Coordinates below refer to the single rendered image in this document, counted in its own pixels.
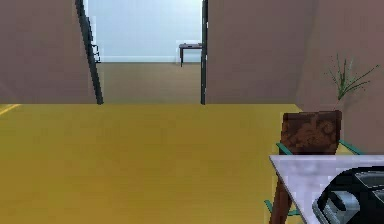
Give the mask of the white table with brown legs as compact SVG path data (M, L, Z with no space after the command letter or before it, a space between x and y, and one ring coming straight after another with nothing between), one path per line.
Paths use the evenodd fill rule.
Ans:
M384 166L384 155L271 155L270 161L305 224L320 224L312 204L339 173Z

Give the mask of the brown chair with green frame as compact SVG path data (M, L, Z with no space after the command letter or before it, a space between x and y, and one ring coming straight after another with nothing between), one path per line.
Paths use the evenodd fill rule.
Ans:
M282 118L280 141L276 144L280 155L335 155L339 144L356 155L362 152L343 141L340 110L285 113ZM285 224L288 216L298 215L290 210L292 199L281 178L277 180L274 200L265 200L271 212L269 224Z

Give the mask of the green house plant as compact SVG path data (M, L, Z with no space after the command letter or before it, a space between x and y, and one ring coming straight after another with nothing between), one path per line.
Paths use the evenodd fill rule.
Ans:
M340 102L348 93L364 88L364 86L369 83L369 80L366 80L366 77L379 68L379 65L375 65L362 74L353 73L354 59L341 59L339 54L336 54L335 59L333 59L332 62L334 62L335 65L332 68L329 68L326 71L326 74L330 76L333 83L336 85L338 102Z

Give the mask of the dark brown table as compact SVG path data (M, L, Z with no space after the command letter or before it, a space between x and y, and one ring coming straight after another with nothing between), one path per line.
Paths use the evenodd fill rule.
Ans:
M182 44L179 44L180 67L183 67L184 51L186 49L201 50L202 47L203 47L202 43L193 43L193 44L182 43Z

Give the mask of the black toaster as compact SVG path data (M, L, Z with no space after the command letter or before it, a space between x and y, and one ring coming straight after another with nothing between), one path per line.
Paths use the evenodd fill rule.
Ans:
M321 224L384 224L384 166L341 172L312 210Z

